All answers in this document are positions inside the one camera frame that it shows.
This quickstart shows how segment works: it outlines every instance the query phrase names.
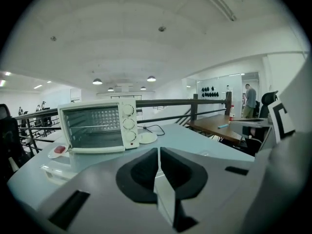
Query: black rubber pad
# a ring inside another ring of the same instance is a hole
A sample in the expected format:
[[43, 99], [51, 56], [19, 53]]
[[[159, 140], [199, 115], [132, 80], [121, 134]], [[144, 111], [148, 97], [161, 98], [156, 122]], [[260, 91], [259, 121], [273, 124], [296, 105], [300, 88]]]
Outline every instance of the black rubber pad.
[[196, 197], [207, 183], [208, 174], [204, 167], [165, 147], [160, 148], [160, 161], [176, 199]]
[[158, 149], [153, 148], [142, 156], [124, 164], [116, 174], [118, 188], [134, 202], [155, 203], [155, 176], [158, 171]]
[[240, 174], [240, 175], [244, 175], [244, 176], [246, 176], [248, 173], [248, 170], [238, 168], [238, 167], [234, 167], [234, 166], [228, 166], [227, 168], [225, 168], [225, 170], [228, 172], [231, 172], [231, 173]]
[[49, 218], [50, 222], [66, 230], [90, 196], [89, 193], [75, 191]]

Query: red object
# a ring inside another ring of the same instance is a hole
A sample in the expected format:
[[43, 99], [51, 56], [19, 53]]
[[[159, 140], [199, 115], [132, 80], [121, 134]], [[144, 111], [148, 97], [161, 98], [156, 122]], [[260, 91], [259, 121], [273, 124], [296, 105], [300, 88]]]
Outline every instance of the red object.
[[64, 151], [65, 151], [65, 147], [64, 146], [58, 146], [56, 149], [54, 149], [54, 152], [56, 154], [61, 154]]

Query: black chair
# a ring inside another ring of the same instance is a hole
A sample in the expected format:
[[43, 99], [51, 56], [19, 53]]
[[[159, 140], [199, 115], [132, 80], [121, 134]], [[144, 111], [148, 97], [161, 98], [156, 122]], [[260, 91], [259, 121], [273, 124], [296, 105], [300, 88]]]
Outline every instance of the black chair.
[[253, 110], [253, 118], [258, 118], [259, 117], [259, 111], [260, 111], [260, 102], [255, 101], [255, 108]]
[[[263, 105], [260, 110], [259, 118], [267, 118], [269, 116], [268, 105], [277, 100], [277, 92], [278, 91], [266, 93], [262, 96], [261, 102]], [[257, 128], [253, 138], [246, 138], [245, 142], [241, 142], [239, 145], [232, 147], [251, 156], [255, 156], [262, 145], [266, 130], [266, 128]], [[243, 134], [247, 136], [252, 135], [251, 127], [243, 127]]]
[[267, 118], [269, 115], [269, 108], [268, 106], [275, 102], [277, 100], [277, 94], [278, 91], [275, 92], [270, 92], [266, 93], [262, 96], [261, 102], [262, 102], [262, 107], [260, 110], [259, 118]]
[[11, 157], [20, 168], [30, 159], [30, 156], [26, 154], [20, 143], [18, 123], [11, 117], [5, 104], [0, 104], [0, 134], [4, 179], [8, 180], [13, 175], [9, 158]]

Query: table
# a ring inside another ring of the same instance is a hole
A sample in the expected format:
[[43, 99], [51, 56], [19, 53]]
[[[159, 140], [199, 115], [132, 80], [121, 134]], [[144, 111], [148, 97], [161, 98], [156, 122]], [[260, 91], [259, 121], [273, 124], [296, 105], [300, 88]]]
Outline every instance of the table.
[[188, 121], [186, 124], [205, 133], [217, 135], [221, 138], [229, 140], [233, 142], [233, 144], [238, 144], [242, 138], [241, 135], [232, 131], [229, 126], [218, 128], [218, 126], [228, 124], [229, 119], [230, 117], [228, 115], [216, 115], [194, 121]]
[[[138, 148], [128, 150], [122, 153], [114, 154], [80, 154], [77, 162], [82, 164], [81, 169], [85, 166], [117, 158], [123, 155], [140, 152], [153, 147], [171, 147], [195, 153], [199, 155], [208, 155], [212, 157], [254, 161], [254, 157], [223, 145], [217, 141], [211, 140], [201, 134], [191, 131], [178, 124], [161, 126], [165, 132], [164, 136], [159, 136], [157, 141], [151, 144], [141, 144]], [[30, 161], [23, 165], [8, 181], [9, 189], [13, 196], [30, 205], [35, 210], [40, 203], [49, 195], [59, 188], [59, 185], [51, 183], [40, 166], [51, 161], [47, 154], [51, 148], [64, 143], [53, 142], [45, 147]]]

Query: railing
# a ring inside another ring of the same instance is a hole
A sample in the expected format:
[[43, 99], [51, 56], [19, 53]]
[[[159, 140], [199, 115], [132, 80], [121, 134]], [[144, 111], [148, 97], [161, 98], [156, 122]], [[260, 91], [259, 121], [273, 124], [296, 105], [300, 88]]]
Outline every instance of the railing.
[[184, 122], [185, 120], [190, 119], [188, 116], [185, 116], [185, 115], [187, 115], [190, 111], [191, 111], [191, 109], [189, 109], [188, 111], [186, 111], [185, 114], [184, 114], [184, 117], [179, 118], [175, 123], [176, 123], [176, 124], [179, 124], [179, 125], [182, 125], [183, 122]]
[[[178, 119], [176, 123], [180, 122], [181, 124], [186, 124], [187, 119], [196, 120], [198, 115], [204, 115], [214, 112], [225, 111], [226, 115], [229, 115], [231, 102], [232, 102], [232, 93], [227, 92], [226, 100], [207, 100], [207, 99], [197, 99], [198, 95], [194, 94], [194, 99], [159, 99], [159, 100], [137, 100], [136, 106], [137, 108], [142, 107], [159, 107], [159, 106], [179, 106], [179, 105], [191, 105], [191, 108], [184, 114], [179, 116], [171, 116], [171, 117], [163, 117], [163, 118], [154, 118], [154, 119], [144, 119], [138, 120], [137, 123], [147, 123], [147, 122], [155, 122], [155, 121], [163, 121], [170, 119]], [[224, 109], [213, 110], [198, 113], [197, 105], [199, 104], [225, 104]], [[22, 123], [19, 125], [20, 131], [20, 139], [21, 142], [26, 140], [26, 143], [22, 142], [23, 146], [27, 146], [30, 149], [31, 154], [33, 154], [32, 149], [35, 149], [38, 153], [42, 149], [36, 145], [36, 141], [43, 142], [54, 142], [53, 140], [41, 139], [39, 137], [47, 137], [51, 131], [61, 130], [60, 127], [54, 127], [59, 124], [58, 118], [51, 119], [53, 116], [58, 115], [57, 108], [38, 111], [32, 114], [26, 114], [22, 116], [15, 117], [16, 120], [21, 120]]]

